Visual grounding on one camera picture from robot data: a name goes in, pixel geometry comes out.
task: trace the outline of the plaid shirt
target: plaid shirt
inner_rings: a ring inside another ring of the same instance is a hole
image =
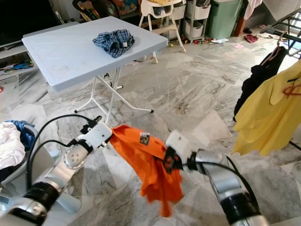
[[[104,32],[93,39],[93,43],[102,48],[111,57],[117,58],[134,44],[134,37],[128,30],[116,30],[113,32]]]

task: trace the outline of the orange cloth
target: orange cloth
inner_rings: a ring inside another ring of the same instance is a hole
[[[182,198],[182,177],[178,169],[171,174],[166,172],[162,162],[165,144],[152,136],[149,136],[147,145],[142,144],[140,136],[143,131],[127,125],[115,127],[112,131],[110,143],[134,168],[142,181],[141,196],[146,196],[149,202],[162,201],[161,216],[171,216],[168,201],[177,202]]]

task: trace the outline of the high chair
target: high chair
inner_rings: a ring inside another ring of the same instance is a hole
[[[151,32],[154,32],[156,34],[162,34],[162,33],[165,33],[167,31],[175,31],[176,34],[177,34],[179,44],[182,48],[182,52],[185,53],[186,49],[184,48],[184,46],[182,44],[181,37],[180,37],[179,31],[178,31],[178,27],[175,23],[173,15],[172,15],[173,9],[174,9],[174,4],[179,3],[179,2],[182,2],[183,4],[185,4],[186,0],[172,0],[172,1],[167,2],[167,4],[165,4],[165,5],[160,5],[158,3],[151,2],[149,0],[142,0],[142,2],[141,2],[142,16],[141,16],[141,19],[140,19],[140,22],[139,22],[139,27],[142,26],[143,19],[144,19],[145,16],[147,16],[148,24],[149,24],[149,30]],[[154,8],[162,8],[162,7],[164,7],[164,10],[162,10],[160,12],[160,15],[156,15],[155,12],[154,12]],[[159,18],[163,19],[164,17],[169,16],[169,18],[172,21],[172,24],[153,30],[152,26],[151,26],[151,15],[156,19],[159,19]],[[153,52],[153,63],[154,64],[158,63],[156,52]]]

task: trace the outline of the television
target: television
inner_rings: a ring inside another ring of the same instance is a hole
[[[48,0],[0,0],[0,47],[56,25],[58,21]]]

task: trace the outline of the clothing label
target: clothing label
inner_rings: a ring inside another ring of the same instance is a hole
[[[141,132],[140,133],[140,143],[147,146],[149,144],[149,142],[150,142],[150,134]]]

